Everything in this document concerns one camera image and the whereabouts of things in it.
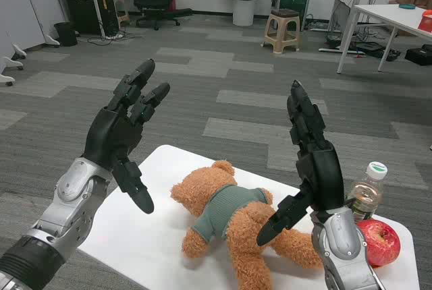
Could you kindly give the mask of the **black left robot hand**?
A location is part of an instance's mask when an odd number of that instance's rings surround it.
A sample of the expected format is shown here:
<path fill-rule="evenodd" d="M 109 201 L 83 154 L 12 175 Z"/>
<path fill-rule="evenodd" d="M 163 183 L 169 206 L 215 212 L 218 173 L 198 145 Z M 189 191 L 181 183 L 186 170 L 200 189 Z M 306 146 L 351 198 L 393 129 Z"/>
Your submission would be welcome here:
<path fill-rule="evenodd" d="M 155 61 L 147 59 L 130 75 L 122 78 L 113 98 L 95 117 L 88 131 L 83 157 L 108 170 L 120 190 L 127 193 L 141 211 L 154 211 L 153 200 L 141 182 L 142 173 L 128 156 L 142 139 L 143 125 L 168 95 L 165 82 L 141 95 L 155 70 Z"/>

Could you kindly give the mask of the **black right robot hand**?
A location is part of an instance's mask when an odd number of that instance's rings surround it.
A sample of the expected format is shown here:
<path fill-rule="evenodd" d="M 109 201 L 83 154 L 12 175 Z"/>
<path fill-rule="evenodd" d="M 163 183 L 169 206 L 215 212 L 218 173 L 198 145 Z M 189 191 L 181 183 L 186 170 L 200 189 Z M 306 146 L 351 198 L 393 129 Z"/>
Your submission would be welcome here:
<path fill-rule="evenodd" d="M 302 183 L 300 191 L 286 196 L 263 225 L 256 237 L 259 246 L 275 239 L 283 229 L 294 227 L 309 207 L 327 211 L 344 205 L 344 179 L 337 152 L 325 139 L 325 123 L 318 106 L 298 80 L 292 83 L 287 110 L 292 143 L 299 147 L 296 169 Z"/>

